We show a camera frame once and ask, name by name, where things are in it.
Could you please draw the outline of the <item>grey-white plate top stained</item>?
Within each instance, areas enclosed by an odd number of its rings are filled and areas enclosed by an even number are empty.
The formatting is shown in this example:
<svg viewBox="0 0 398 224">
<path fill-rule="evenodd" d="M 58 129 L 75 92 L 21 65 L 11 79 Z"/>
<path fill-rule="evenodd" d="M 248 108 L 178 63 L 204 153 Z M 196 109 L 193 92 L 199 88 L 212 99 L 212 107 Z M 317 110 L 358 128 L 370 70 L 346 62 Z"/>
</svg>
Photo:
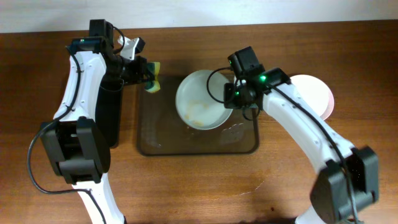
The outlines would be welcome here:
<svg viewBox="0 0 398 224">
<path fill-rule="evenodd" d="M 224 85 L 229 80 L 220 72 L 198 70 L 183 79 L 177 88 L 175 105 L 185 124 L 198 130 L 221 126 L 232 114 L 217 100 L 223 99 Z"/>
</svg>

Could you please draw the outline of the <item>green yellow sponge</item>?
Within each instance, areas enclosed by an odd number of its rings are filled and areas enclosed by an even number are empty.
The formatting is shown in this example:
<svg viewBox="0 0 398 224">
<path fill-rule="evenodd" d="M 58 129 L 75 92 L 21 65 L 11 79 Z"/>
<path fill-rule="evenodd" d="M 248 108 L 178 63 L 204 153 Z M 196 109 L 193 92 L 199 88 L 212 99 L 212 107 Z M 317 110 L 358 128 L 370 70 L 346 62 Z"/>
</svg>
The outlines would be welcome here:
<svg viewBox="0 0 398 224">
<path fill-rule="evenodd" d="M 149 62 L 147 64 L 147 74 L 149 81 L 144 87 L 145 91 L 155 93 L 160 90 L 160 83 L 158 80 L 160 72 L 160 62 Z"/>
</svg>

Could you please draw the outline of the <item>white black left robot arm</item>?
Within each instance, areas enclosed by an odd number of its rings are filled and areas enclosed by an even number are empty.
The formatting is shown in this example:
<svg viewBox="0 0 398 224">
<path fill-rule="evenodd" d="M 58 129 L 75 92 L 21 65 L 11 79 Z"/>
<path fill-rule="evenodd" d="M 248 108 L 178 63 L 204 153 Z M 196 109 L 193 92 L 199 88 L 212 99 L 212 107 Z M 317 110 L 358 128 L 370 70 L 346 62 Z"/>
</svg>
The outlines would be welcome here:
<svg viewBox="0 0 398 224">
<path fill-rule="evenodd" d="M 67 47 L 70 73 L 53 120 L 42 123 L 40 139 L 56 175 L 79 193 L 93 223 L 125 223 L 109 185 L 111 147 L 118 141 L 124 85 L 160 90 L 159 62 L 126 50 Z"/>
</svg>

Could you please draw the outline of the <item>white plate stained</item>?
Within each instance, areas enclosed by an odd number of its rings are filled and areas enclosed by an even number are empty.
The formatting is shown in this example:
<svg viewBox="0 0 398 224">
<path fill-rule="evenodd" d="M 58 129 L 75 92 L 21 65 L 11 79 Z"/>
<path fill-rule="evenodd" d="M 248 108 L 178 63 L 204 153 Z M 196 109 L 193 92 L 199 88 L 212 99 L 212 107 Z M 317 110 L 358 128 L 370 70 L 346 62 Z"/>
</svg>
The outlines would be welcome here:
<svg viewBox="0 0 398 224">
<path fill-rule="evenodd" d="M 335 99 L 325 82 L 311 75 L 294 75 L 290 79 L 302 98 L 321 119 L 326 120 L 332 114 Z"/>
</svg>

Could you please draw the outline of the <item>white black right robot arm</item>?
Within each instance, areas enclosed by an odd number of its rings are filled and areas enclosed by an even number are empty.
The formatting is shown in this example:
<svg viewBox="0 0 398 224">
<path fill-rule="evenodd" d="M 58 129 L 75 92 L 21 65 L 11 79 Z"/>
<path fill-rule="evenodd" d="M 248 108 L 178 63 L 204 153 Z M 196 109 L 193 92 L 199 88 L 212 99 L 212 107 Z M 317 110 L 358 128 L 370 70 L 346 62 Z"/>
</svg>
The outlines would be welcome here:
<svg viewBox="0 0 398 224">
<path fill-rule="evenodd" d="M 360 223 L 358 213 L 379 200 L 379 159 L 368 146 L 358 149 L 334 131 L 302 99 L 279 68 L 235 68 L 224 91 L 226 108 L 256 105 L 299 145 L 317 179 L 311 206 L 293 223 Z"/>
</svg>

